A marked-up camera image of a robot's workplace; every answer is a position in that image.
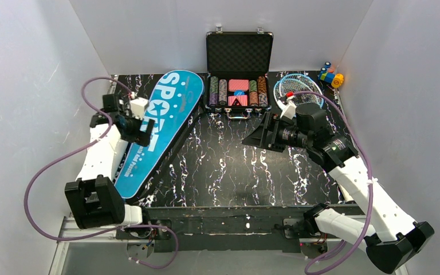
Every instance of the open briefcase lid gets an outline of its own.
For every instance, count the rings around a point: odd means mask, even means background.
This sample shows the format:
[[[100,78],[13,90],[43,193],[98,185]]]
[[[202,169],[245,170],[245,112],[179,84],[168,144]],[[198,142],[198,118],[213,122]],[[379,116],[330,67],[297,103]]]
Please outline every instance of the open briefcase lid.
[[[272,33],[217,32],[206,35],[207,70],[210,74],[255,77],[269,70]]]

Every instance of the white wall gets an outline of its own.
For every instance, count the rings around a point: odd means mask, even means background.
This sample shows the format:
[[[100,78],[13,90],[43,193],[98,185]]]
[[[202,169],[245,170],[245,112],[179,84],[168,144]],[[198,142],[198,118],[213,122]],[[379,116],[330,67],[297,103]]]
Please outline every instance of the white wall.
[[[374,0],[339,71],[375,176],[435,229],[408,271],[440,274],[440,1]]]
[[[89,139],[80,87],[107,72],[68,1],[0,1],[0,274],[47,274],[56,243],[28,224],[25,187],[37,170]],[[95,85],[95,102],[107,83]],[[64,184],[84,155],[38,179],[31,212],[57,234]]]
[[[110,73],[206,71],[205,34],[274,33],[270,70],[338,64],[371,0],[70,0]]]

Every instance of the black marble table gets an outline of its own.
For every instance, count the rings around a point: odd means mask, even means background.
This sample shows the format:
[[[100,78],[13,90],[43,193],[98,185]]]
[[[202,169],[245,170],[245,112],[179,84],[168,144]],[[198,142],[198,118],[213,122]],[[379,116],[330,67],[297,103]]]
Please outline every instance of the black marble table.
[[[287,73],[269,72],[270,98],[275,83]],[[317,72],[306,71],[312,79]],[[199,74],[203,79],[206,74]],[[122,75],[119,81],[138,96],[148,97],[162,74]],[[323,94],[339,104],[336,92],[317,82]],[[348,135],[336,111],[327,103],[330,124]],[[148,207],[172,206],[291,206],[344,203],[336,182],[304,150],[283,153],[244,146],[241,140],[254,130],[262,115],[229,120],[225,114],[195,111],[189,135],[175,154],[169,153],[136,201]]]

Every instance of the toy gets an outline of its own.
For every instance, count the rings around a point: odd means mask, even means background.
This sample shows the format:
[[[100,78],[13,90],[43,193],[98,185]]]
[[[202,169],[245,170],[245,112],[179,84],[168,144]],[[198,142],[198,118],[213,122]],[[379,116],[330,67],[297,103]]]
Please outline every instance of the toy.
[[[321,68],[321,72],[318,75],[318,79],[331,84],[333,88],[338,88],[342,85],[344,77],[341,73],[334,74],[334,71],[335,69],[331,67],[331,63],[325,62],[324,67]]]

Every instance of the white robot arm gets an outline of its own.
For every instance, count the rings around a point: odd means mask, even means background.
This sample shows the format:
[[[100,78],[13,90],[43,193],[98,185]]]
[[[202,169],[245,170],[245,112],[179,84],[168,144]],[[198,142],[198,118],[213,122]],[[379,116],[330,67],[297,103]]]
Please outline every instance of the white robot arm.
[[[344,188],[363,211],[369,204],[367,168],[357,150],[344,136],[334,135],[326,112],[319,105],[289,104],[281,114],[268,112],[260,125],[242,144],[282,152],[285,146],[305,148],[309,158],[319,164]],[[370,225],[359,246],[381,271],[391,274],[427,244],[434,229],[427,222],[416,222],[372,179],[373,204]],[[302,228],[310,233],[323,232],[355,243],[364,223],[345,217],[318,204],[305,212]]]
[[[124,204],[113,186],[112,180],[129,142],[148,146],[154,121],[149,120],[146,130],[141,131],[148,100],[129,95],[104,95],[102,111],[113,120],[109,132],[94,146],[89,147],[85,162],[76,180],[65,185],[65,196],[81,229],[116,224],[138,225],[143,222],[139,206]],[[91,142],[109,127],[108,120],[97,113],[90,123]]]

